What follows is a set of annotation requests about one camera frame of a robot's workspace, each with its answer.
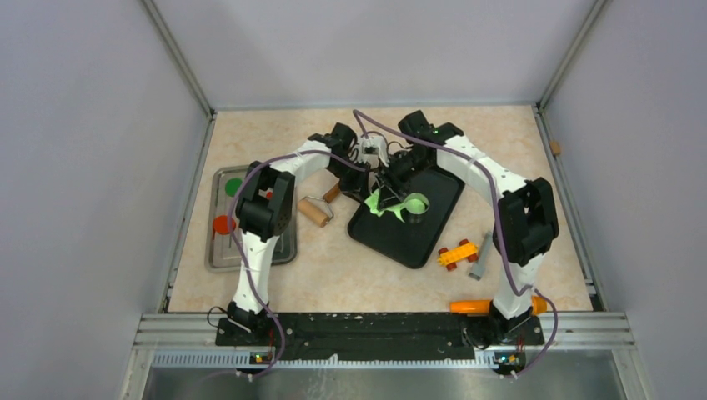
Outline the green dough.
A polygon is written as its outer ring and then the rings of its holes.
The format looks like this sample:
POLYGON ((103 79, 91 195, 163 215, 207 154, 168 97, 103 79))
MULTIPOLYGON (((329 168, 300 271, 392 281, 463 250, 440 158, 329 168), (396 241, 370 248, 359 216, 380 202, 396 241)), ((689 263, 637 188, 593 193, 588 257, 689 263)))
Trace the green dough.
POLYGON ((364 205, 369 208, 369 212, 376 217, 382 217, 385 213, 392 213, 400 222, 404 223, 402 211, 405 203, 398 202, 392 206, 380 207, 379 200, 382 198, 381 189, 375 189, 365 200, 364 205))

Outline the round metal cookie cutter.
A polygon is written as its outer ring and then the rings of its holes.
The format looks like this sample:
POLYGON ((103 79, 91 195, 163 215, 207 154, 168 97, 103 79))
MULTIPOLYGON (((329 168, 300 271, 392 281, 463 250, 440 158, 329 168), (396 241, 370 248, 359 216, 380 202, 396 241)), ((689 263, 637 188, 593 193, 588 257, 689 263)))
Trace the round metal cookie cutter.
POLYGON ((429 200, 422 193, 410 193, 404 200, 401 212, 403 221, 410 224, 421 223, 429 207, 429 200))

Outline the wooden dough roller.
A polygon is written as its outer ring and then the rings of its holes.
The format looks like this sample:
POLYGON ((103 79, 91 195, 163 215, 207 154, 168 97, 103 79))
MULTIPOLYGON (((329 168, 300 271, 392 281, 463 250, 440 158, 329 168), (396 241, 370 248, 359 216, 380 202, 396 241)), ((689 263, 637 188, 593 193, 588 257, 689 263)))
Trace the wooden dough roller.
POLYGON ((298 211, 316 226, 323 228, 334 218, 335 214, 331 203, 341 193, 339 183, 334 184, 320 197, 305 196, 297 203, 298 211))

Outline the black baking tray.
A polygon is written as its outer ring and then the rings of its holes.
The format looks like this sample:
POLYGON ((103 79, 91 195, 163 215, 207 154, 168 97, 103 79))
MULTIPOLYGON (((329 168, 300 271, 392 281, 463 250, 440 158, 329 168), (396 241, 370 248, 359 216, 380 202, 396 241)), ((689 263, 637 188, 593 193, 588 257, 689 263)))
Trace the black baking tray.
POLYGON ((430 203, 417 222, 403 222, 390 211, 377 216, 361 205, 349 220, 348 235, 356 242, 407 268, 423 267, 464 190, 464 183, 440 167, 430 168, 411 180, 413 193, 430 203))

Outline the round green dough wrapper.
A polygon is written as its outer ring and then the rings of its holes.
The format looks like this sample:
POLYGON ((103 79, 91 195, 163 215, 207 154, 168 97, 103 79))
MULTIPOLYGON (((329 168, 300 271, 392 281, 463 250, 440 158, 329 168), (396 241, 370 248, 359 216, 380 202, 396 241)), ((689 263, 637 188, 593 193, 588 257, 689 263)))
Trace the round green dough wrapper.
POLYGON ((422 193, 411 193, 405 198, 404 209, 413 215, 424 215, 429 209, 429 200, 422 193))

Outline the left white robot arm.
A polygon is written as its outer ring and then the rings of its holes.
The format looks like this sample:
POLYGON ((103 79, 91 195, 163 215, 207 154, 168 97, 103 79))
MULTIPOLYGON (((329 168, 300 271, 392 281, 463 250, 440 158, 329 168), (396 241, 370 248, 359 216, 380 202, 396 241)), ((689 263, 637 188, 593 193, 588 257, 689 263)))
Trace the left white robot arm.
POLYGON ((364 160, 364 140, 340 122, 331 132, 315 133, 294 152, 252 162, 233 198, 241 254, 238 286, 226 309, 236 334, 247 344, 264 340, 268 331, 268 280, 274 249, 289 226, 298 184, 326 170, 338 179, 340 192, 358 203, 370 194, 372 167, 364 160))

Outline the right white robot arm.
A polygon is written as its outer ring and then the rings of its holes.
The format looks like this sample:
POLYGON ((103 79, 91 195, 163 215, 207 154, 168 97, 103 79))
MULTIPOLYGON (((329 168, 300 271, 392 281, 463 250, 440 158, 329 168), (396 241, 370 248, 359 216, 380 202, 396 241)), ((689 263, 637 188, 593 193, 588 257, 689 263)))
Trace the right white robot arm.
POLYGON ((486 200, 493 210, 494 246, 506 276, 491 302, 489 333, 499 343, 511 343, 533 310, 539 266, 559 235, 551 184, 543 177, 531 180, 508 170, 460 128, 451 122, 435 127, 421 111, 385 130, 404 139, 409 148, 389 157, 377 174, 382 187, 374 191, 372 212, 393 212, 401 218, 412 196, 409 180, 431 167, 451 173, 486 200))

